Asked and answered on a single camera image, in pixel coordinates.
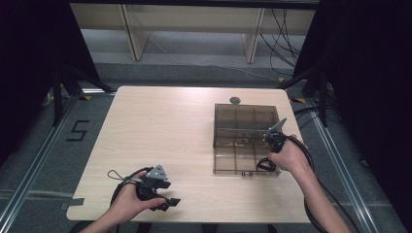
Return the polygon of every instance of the transparent box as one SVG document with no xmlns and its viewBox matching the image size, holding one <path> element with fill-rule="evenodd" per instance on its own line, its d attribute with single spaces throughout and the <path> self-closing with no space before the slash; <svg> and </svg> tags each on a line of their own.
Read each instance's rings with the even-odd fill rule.
<svg viewBox="0 0 412 233">
<path fill-rule="evenodd" d="M 216 104 L 214 173 L 277 176 L 257 167 L 270 152 L 263 135 L 277 122 L 275 106 Z"/>
</svg>

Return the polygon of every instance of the finger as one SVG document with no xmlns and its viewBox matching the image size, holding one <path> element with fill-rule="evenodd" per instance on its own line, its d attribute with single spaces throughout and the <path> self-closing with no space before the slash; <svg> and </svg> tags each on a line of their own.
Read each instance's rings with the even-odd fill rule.
<svg viewBox="0 0 412 233">
<path fill-rule="evenodd" d="M 161 204 L 163 204 L 164 202 L 166 202 L 166 200 L 164 198 L 154 198 L 154 199 L 151 199 L 151 200 L 143 201 L 142 206 L 143 206 L 144 209 L 149 209 L 149 208 L 158 207 Z"/>
<path fill-rule="evenodd" d="M 146 176 L 146 173 L 148 173 L 148 172 L 147 172 L 147 171 L 143 171 L 143 172 L 140 172 L 140 173 L 136 174 L 136 176 L 134 176 L 134 177 L 136 177 L 136 178 L 142 178 L 142 177 Z"/>
<path fill-rule="evenodd" d="M 268 158 L 269 160 L 273 161 L 273 158 L 275 158 L 276 154 L 277 154 L 277 153 L 275 153 L 275 152 L 270 152 L 270 153 L 267 155 L 267 158 Z"/>
</svg>

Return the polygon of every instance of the floor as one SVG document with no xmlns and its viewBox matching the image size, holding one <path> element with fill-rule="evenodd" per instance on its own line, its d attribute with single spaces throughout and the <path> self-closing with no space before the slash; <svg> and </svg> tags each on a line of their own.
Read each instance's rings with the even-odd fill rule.
<svg viewBox="0 0 412 233">
<path fill-rule="evenodd" d="M 272 57 L 261 38 L 254 63 L 247 64 L 240 35 L 154 32 L 142 59 L 135 62 L 131 60 L 124 32 L 83 30 L 83 33 L 102 81 L 113 87 L 123 84 L 276 87 L 281 78 L 289 79 L 293 71 L 281 59 L 284 56 L 294 64 L 292 54 L 279 49 L 281 56 Z M 273 45 L 271 35 L 264 38 Z M 303 41 L 304 37 L 290 37 L 290 44 L 298 50 Z M 93 87 L 88 83 L 81 85 Z M 294 110 L 316 104 L 316 98 L 301 100 L 299 90 L 303 85 L 301 82 L 288 90 Z M 114 98 L 108 94 L 89 95 L 88 100 L 64 99 L 67 115 L 58 129 L 51 126 L 52 105 L 45 106 L 20 149 L 1 167 L 0 208 L 12 208 L 8 223 L 0 226 L 1 232 L 69 232 L 76 223 L 66 218 L 65 211 Z M 327 110 L 327 128 L 322 128 L 315 112 L 296 118 L 305 144 L 314 151 L 317 176 L 348 210 L 360 232 L 406 232 L 367 166 L 360 164 L 361 154 L 338 112 Z M 79 139 L 80 135 L 72 132 L 75 124 L 86 130 L 79 142 L 68 140 Z M 21 200 L 17 200 L 15 190 L 22 190 L 23 194 L 18 196 Z M 126 224 L 121 232 L 135 230 L 136 224 Z M 275 226 L 279 232 L 313 232 L 307 224 Z"/>
</svg>

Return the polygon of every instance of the wooden table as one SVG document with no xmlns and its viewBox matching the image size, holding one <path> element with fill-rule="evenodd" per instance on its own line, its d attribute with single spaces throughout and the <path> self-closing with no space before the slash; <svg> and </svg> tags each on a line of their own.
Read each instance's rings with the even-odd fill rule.
<svg viewBox="0 0 412 233">
<path fill-rule="evenodd" d="M 289 172 L 278 177 L 222 176 L 213 173 L 215 104 L 230 97 L 245 105 L 276 106 L 287 117 L 283 132 L 301 139 L 287 93 L 281 89 L 146 87 L 119 88 L 80 180 L 72 220 L 94 220 L 109 207 L 122 176 L 162 164 L 172 184 L 159 189 L 181 198 L 167 212 L 145 211 L 134 218 L 151 222 L 274 223 L 309 222 L 303 195 Z"/>
</svg>

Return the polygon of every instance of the person's right hand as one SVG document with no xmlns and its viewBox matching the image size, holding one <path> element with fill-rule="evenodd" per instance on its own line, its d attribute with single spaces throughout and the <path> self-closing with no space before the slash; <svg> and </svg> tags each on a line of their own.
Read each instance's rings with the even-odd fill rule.
<svg viewBox="0 0 412 233">
<path fill-rule="evenodd" d="M 282 170 L 293 174 L 296 169 L 310 168 L 303 151 L 287 139 L 280 152 L 270 152 L 267 158 L 278 165 Z"/>
</svg>

